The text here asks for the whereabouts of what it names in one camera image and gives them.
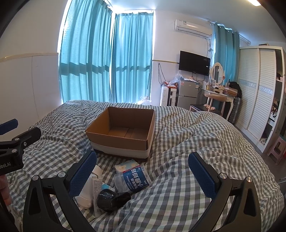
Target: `blue gripper pad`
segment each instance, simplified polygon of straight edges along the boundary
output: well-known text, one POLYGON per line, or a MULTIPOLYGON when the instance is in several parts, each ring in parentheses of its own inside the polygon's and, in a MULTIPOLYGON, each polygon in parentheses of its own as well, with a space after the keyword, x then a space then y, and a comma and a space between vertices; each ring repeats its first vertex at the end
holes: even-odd
POLYGON ((12 119, 8 122, 0 124, 0 135, 4 135, 7 132, 14 130, 18 127, 18 121, 16 119, 12 119))
POLYGON ((96 153, 94 151, 88 151, 78 163, 73 164, 68 170, 68 175, 72 175, 68 187, 70 197, 76 197, 80 194, 96 165, 96 160, 96 153))
POLYGON ((211 174, 217 174, 217 172, 213 169, 213 167, 206 164, 197 152, 193 152, 189 155, 188 164, 206 197, 214 199, 217 195, 217 184, 219 184, 219 180, 216 176, 216 181, 218 182, 216 183, 213 179, 214 175, 211 177, 211 174), (212 173, 209 173, 208 171, 210 168, 208 166, 210 166, 215 173, 212 171, 212 173))

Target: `finger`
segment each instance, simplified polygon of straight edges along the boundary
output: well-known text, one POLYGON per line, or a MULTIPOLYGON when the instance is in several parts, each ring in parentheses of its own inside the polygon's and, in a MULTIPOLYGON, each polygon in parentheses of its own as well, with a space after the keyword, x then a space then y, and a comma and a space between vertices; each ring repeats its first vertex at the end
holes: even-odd
POLYGON ((7 199, 5 199, 4 202, 5 202, 6 206, 11 205, 11 203, 12 203, 12 198, 11 198, 11 196, 9 196, 7 199))
POLYGON ((8 186, 6 188, 0 190, 0 193, 1 193, 1 195, 2 195, 4 200, 6 200, 6 199, 8 199, 10 197, 10 192, 9 191, 10 191, 10 189, 9 189, 8 186))
POLYGON ((0 189, 3 189, 8 186, 8 180, 6 175, 0 176, 0 189))

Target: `air conditioner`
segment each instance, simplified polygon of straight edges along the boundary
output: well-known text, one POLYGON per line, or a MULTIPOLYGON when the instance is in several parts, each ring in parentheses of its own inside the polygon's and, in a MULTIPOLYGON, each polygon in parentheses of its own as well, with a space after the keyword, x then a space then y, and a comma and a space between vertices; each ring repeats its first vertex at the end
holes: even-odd
POLYGON ((212 29, 179 19, 175 21, 175 31, 191 33, 208 39, 212 37, 212 29))

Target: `bed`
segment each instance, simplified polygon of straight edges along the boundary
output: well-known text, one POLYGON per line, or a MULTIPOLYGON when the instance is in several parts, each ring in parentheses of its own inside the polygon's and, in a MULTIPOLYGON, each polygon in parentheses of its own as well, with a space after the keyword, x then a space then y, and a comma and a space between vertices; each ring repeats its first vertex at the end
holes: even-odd
MULTIPOLYGON (((189 112, 179 107, 154 107, 126 103, 67 102, 35 124, 39 141, 25 149, 24 168, 7 175, 12 213, 21 222, 26 192, 33 175, 54 177, 92 149, 85 129, 108 106, 152 108, 156 126, 150 158, 143 162, 152 184, 112 214, 94 218, 93 208, 81 209, 96 231, 189 231, 207 208, 206 198, 188 167, 188 155, 197 151, 217 172, 230 178, 254 179, 260 202, 262 231, 273 224, 284 207, 284 197, 262 158, 233 125, 209 112, 189 112)), ((125 159, 98 154, 103 182, 115 187, 113 166, 125 159)), ((53 204, 61 223, 69 228, 57 199, 53 204)), ((216 228, 230 209, 230 198, 216 228)))

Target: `backpack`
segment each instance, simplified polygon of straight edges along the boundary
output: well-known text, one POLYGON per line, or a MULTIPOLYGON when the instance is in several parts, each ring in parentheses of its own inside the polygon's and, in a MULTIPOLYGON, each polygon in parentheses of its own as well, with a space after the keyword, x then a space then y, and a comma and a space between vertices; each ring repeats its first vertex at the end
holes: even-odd
POLYGON ((235 81, 231 81, 229 84, 229 87, 232 89, 236 89, 237 90, 237 97, 242 98, 242 92, 240 89, 240 86, 238 83, 236 83, 235 81))

